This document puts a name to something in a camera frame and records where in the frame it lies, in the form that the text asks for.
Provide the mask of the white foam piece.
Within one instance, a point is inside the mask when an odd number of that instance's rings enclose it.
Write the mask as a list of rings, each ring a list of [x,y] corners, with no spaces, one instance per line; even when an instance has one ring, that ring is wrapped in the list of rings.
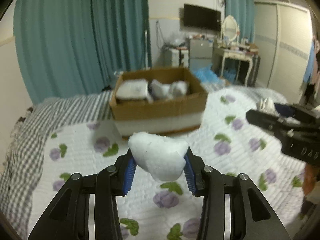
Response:
[[[154,180],[171,182],[183,172],[189,144],[184,139],[138,132],[131,135],[128,147],[137,165]]]

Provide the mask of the cream cloth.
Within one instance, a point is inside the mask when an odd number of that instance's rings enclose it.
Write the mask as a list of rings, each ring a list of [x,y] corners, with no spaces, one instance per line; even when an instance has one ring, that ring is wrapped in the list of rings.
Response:
[[[169,84],[162,84],[157,80],[153,80],[150,84],[150,89],[151,89],[151,95],[154,99],[157,99],[157,100],[172,99]]]

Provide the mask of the white socks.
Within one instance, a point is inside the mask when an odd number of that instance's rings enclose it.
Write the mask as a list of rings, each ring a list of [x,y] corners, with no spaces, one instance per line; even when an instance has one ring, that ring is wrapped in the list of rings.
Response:
[[[180,97],[187,95],[189,83],[185,81],[176,81],[170,85],[169,93],[172,97]]]

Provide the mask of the white dressing table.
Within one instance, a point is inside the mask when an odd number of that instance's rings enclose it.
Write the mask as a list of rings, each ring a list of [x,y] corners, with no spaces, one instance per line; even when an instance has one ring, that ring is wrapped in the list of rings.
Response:
[[[245,77],[245,86],[248,86],[248,80],[249,80],[249,75],[252,71],[253,68],[253,56],[249,54],[242,53],[240,51],[236,50],[230,50],[230,49],[225,49],[222,47],[216,47],[213,46],[213,57],[219,56],[222,58],[222,63],[221,63],[221,70],[220,70],[220,77],[223,78],[223,72],[225,68],[225,60],[226,59],[232,59],[232,60],[238,60],[239,62],[245,61],[248,62],[248,71]],[[239,63],[238,66],[238,72],[236,74],[236,79],[238,79],[239,72],[240,72],[240,65]]]

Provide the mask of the grey checked blanket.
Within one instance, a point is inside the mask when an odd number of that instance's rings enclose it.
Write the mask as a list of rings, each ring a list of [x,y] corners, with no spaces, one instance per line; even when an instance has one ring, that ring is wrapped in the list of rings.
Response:
[[[111,91],[47,98],[33,106],[17,128],[1,173],[1,211],[21,239],[27,239],[32,194],[43,167],[44,146],[63,126],[104,120],[110,116]]]

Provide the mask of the white louvred wardrobe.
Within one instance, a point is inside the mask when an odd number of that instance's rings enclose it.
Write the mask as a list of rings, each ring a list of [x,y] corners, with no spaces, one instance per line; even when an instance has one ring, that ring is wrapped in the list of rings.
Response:
[[[256,1],[254,8],[254,42],[260,56],[256,85],[297,102],[312,44],[310,11],[275,0]]]

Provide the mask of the blue bubble wrap pile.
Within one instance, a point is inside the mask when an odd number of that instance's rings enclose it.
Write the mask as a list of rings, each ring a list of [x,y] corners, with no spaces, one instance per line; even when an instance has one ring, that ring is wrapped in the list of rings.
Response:
[[[197,70],[193,70],[192,73],[199,79],[201,83],[215,83],[223,85],[223,80],[221,80],[213,71],[213,64],[209,64],[206,67],[201,67]]]

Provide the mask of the grey mini fridge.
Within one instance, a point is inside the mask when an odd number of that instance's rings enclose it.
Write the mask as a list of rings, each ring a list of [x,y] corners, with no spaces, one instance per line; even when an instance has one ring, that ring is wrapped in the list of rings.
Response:
[[[189,39],[189,69],[198,70],[212,64],[213,41]]]

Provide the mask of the open cardboard box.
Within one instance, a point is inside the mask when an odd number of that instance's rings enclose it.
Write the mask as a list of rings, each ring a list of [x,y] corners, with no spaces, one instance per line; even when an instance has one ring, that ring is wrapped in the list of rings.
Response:
[[[116,98],[120,86],[129,80],[157,80],[164,84],[175,81],[189,83],[187,95],[172,100],[129,100]],[[189,132],[198,129],[206,108],[208,93],[187,68],[162,68],[123,73],[116,83],[110,108],[116,128],[124,138],[133,133],[160,135]]]

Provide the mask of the white suitcase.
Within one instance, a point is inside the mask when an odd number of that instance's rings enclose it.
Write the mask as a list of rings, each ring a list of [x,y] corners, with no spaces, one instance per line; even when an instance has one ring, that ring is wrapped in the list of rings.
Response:
[[[170,48],[164,52],[164,66],[178,68],[189,67],[189,50],[187,48]]]

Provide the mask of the green window curtain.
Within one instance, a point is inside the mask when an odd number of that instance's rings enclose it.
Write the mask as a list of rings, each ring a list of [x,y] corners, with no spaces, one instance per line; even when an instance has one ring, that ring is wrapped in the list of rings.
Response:
[[[240,39],[254,41],[254,0],[225,0],[225,16],[233,16],[240,29]]]

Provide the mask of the clear plastic bag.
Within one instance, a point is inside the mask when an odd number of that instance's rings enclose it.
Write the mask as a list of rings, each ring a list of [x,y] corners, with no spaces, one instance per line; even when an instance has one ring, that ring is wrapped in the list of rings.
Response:
[[[165,44],[172,47],[182,47],[185,44],[185,33],[171,33],[166,39]]]

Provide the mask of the white flat mop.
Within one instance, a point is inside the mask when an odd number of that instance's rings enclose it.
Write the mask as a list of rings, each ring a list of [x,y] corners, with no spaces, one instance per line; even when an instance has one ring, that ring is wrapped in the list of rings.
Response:
[[[144,30],[144,69],[148,68],[148,31]]]

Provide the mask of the large green curtain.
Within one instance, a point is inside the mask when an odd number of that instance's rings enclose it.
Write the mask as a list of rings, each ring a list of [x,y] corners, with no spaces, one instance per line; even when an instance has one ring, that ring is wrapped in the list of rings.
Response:
[[[144,69],[148,0],[16,0],[18,63],[33,103],[93,94],[117,71]]]

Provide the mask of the black wall television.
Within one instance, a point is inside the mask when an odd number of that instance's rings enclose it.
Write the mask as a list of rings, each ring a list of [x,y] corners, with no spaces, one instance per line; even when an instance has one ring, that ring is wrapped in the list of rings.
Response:
[[[183,24],[186,27],[220,31],[221,12],[196,5],[184,4]]]

